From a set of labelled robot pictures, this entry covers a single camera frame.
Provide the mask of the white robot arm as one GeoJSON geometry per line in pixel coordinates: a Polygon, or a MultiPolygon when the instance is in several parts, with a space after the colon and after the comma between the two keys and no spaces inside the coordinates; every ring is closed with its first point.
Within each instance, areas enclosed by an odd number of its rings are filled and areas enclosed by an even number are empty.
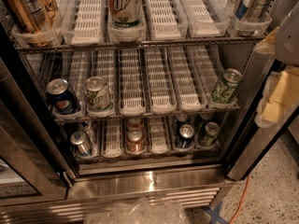
{"type": "Polygon", "coordinates": [[[284,119],[299,101],[299,2],[254,51],[272,55],[287,65],[285,70],[270,74],[257,107],[255,123],[269,128],[284,119]]]}

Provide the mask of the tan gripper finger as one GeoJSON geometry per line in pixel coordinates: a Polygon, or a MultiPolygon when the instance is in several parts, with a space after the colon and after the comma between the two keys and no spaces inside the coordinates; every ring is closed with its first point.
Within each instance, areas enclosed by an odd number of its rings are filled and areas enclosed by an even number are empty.
{"type": "Polygon", "coordinates": [[[282,72],[272,72],[264,85],[255,123],[260,128],[270,128],[285,119],[298,102],[299,68],[288,66],[282,72]]]}

